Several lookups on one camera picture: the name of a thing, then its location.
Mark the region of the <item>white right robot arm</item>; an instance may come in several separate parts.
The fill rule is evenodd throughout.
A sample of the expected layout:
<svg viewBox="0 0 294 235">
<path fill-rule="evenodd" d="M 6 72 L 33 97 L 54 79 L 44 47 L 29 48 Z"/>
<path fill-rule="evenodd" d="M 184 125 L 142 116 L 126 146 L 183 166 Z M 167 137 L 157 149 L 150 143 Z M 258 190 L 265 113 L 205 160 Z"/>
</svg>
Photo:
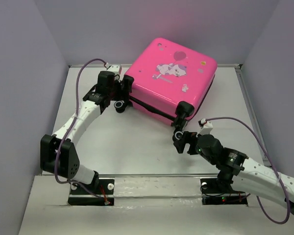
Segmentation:
<svg viewBox="0 0 294 235">
<path fill-rule="evenodd" d="M 275 173 L 246 154 L 222 146 L 212 135 L 185 131 L 174 133 L 172 139 L 178 153 L 189 144 L 188 154 L 200 155 L 219 170 L 217 177 L 208 181 L 207 193 L 248 192 L 289 208 L 294 215 L 293 177 Z"/>
</svg>

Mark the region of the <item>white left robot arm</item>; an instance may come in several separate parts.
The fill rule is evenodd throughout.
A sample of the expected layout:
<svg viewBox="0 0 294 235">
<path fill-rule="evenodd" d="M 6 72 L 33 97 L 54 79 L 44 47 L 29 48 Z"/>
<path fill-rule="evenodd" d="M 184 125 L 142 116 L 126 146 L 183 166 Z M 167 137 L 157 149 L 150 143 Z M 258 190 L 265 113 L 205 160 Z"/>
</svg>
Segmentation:
<svg viewBox="0 0 294 235">
<path fill-rule="evenodd" d="M 77 103 L 75 113 L 52 135 L 45 134 L 40 141 L 40 168 L 52 173 L 58 181 L 81 184 L 87 193 L 98 189 L 98 173 L 83 166 L 76 145 L 90 124 L 122 93 L 120 74 L 101 71 L 95 84 Z"/>
</svg>

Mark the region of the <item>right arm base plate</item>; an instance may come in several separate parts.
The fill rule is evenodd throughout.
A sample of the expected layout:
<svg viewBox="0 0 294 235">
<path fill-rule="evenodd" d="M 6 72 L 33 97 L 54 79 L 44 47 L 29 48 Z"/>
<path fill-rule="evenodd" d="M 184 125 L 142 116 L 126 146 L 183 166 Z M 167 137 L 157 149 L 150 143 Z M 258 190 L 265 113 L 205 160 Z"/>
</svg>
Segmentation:
<svg viewBox="0 0 294 235">
<path fill-rule="evenodd" d="M 247 194 L 242 191 L 226 189 L 222 191 L 216 178 L 200 180 L 201 202 L 204 206 L 213 205 L 248 205 Z"/>
</svg>

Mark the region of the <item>pink hard-shell suitcase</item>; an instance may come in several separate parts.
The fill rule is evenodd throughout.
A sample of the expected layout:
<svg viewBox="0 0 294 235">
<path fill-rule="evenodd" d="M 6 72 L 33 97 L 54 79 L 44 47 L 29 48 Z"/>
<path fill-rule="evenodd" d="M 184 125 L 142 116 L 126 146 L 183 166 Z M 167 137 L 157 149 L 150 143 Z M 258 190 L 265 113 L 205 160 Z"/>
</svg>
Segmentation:
<svg viewBox="0 0 294 235">
<path fill-rule="evenodd" d="M 174 139 L 197 114 L 215 77 L 217 62 L 164 38 L 154 39 L 124 73 L 127 97 L 114 105 L 126 106 L 174 128 Z"/>
</svg>

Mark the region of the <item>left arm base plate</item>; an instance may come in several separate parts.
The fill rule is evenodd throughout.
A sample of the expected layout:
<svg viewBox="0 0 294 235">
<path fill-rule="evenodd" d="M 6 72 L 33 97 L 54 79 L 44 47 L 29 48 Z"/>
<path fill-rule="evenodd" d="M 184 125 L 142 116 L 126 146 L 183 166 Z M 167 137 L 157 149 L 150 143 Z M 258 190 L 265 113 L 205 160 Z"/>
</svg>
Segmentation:
<svg viewBox="0 0 294 235">
<path fill-rule="evenodd" d="M 67 203 L 70 206 L 113 206 L 115 179 L 100 178 L 97 188 L 71 184 Z"/>
</svg>

